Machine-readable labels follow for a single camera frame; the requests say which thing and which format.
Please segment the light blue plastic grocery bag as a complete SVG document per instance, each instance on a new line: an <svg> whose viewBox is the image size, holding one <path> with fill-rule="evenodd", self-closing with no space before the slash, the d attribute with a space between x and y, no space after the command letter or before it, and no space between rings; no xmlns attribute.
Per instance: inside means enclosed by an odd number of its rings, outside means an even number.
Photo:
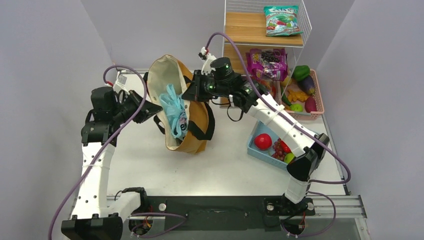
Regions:
<svg viewBox="0 0 424 240"><path fill-rule="evenodd" d="M173 84L168 84L165 89L166 92L159 95L159 101L168 120L171 135L183 141L188 132L188 117L182 94L176 93Z"/></svg>

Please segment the orange cloth tote bag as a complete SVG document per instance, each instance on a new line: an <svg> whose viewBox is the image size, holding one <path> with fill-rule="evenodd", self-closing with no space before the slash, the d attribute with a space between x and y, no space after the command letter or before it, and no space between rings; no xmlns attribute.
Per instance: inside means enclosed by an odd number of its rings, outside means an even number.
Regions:
<svg viewBox="0 0 424 240"><path fill-rule="evenodd" d="M172 55L163 55L153 62L145 75L148 95L152 103L162 107L160 94L166 92L166 86L173 84L177 94L183 94L192 82L193 73ZM171 134L165 111L162 110L154 121L165 135L165 145L170 151L197 154L205 150L215 131L215 117L209 104L184 100L188 118L188 132L181 141Z"/></svg>

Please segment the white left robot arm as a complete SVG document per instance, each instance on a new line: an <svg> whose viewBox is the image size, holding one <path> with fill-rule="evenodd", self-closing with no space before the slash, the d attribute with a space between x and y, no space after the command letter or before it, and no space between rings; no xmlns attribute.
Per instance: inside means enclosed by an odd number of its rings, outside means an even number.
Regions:
<svg viewBox="0 0 424 240"><path fill-rule="evenodd" d="M145 214L150 207L143 187L128 187L108 205L107 190L111 161L119 128L133 121L141 124L162 111L134 90L122 91L123 99L111 86L92 90L92 109L81 130L82 180L70 219L61 223L61 232L70 240L119 240L124 222L134 212Z"/></svg>

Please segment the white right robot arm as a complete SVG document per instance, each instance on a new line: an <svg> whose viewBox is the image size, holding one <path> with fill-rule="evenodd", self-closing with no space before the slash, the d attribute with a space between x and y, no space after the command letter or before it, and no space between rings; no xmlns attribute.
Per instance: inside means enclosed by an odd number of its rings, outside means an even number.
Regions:
<svg viewBox="0 0 424 240"><path fill-rule="evenodd" d="M294 159L286 168L290 179L282 206L286 213L296 214L303 207L310 176L325 154L326 136L314 134L298 123L265 86L234 72L229 58L203 57L202 61L202 68L194 71L182 99L206 103L218 97L227 98L233 106L267 126L288 146Z"/></svg>

